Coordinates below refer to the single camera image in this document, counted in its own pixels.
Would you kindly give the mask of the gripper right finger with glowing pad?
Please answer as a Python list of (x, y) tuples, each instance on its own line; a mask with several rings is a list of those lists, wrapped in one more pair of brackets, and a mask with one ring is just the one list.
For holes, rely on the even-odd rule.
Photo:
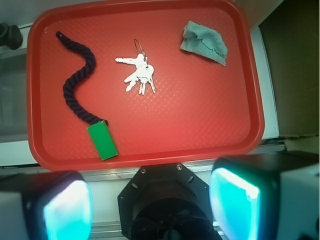
[(209, 198), (229, 240), (317, 240), (320, 157), (308, 152), (222, 156), (213, 164)]

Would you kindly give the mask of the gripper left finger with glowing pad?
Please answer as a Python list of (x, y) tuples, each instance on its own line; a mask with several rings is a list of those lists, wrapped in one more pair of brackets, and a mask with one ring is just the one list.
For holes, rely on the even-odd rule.
[(92, 223), (91, 188), (79, 172), (0, 177), (2, 240), (87, 240)]

